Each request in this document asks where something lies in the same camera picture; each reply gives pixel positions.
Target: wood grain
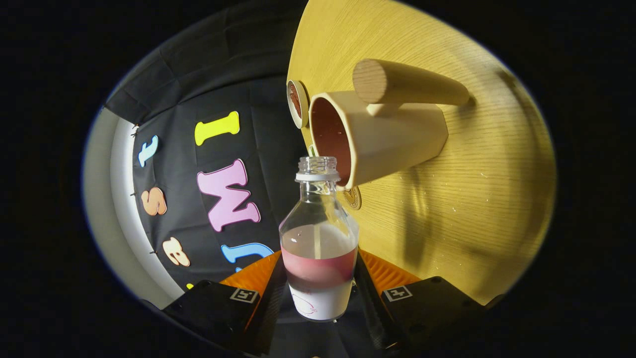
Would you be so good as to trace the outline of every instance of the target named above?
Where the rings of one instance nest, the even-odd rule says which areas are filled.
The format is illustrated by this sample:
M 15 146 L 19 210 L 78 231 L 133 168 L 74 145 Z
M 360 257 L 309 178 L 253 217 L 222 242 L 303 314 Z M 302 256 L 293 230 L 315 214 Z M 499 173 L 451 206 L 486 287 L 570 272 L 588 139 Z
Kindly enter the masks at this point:
M 439 106 L 449 133 L 439 156 L 359 187 L 364 204 L 349 212 L 360 247 L 420 278 L 441 275 L 485 304 L 527 269 L 550 222 L 557 178 L 541 113 L 478 43 L 394 1 L 310 0 L 287 78 L 309 97 L 354 90 L 354 66 L 365 58 L 453 78 L 473 99 Z M 302 133 L 309 146 L 309 129 Z

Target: liquid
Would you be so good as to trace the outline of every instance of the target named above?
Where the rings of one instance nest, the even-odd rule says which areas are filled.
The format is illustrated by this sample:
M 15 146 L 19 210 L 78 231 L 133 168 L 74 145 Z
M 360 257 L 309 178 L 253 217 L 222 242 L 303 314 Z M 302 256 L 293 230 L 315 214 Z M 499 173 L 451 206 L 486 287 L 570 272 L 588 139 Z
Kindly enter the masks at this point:
M 341 316 L 351 293 L 357 240 L 328 224 L 306 225 L 283 235 L 281 252 L 298 313 L 318 322 Z

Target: coaster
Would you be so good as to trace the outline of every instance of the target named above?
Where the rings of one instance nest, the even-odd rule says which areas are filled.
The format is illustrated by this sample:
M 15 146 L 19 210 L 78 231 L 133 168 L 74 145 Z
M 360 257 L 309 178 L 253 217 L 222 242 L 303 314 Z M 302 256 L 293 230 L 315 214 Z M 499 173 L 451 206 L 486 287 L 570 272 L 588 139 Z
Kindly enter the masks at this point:
M 362 195 L 360 195 L 360 189 L 358 189 L 358 187 L 353 187 L 351 190 L 345 190 L 342 194 L 345 196 L 345 199 L 353 210 L 360 210 L 360 207 L 362 206 Z

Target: plastic bottle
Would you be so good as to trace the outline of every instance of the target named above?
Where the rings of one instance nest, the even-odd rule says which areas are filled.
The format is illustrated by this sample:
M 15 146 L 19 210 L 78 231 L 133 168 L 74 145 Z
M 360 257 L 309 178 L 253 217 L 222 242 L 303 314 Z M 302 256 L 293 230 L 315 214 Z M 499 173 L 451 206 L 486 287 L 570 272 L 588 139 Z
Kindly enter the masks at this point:
M 280 223 L 287 281 L 300 315 L 331 322 L 347 309 L 359 227 L 336 199 L 334 157 L 302 157 L 300 200 Z

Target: cup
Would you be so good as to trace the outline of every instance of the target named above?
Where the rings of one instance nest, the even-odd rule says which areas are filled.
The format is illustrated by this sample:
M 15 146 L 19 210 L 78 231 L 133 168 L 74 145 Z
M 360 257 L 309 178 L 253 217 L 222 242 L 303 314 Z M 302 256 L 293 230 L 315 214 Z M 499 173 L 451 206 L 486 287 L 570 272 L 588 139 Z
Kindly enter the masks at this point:
M 309 107 L 317 154 L 338 161 L 338 190 L 437 156 L 448 129 L 433 103 L 461 105 L 470 98 L 451 78 L 389 61 L 358 62 L 353 81 L 355 91 L 316 94 Z

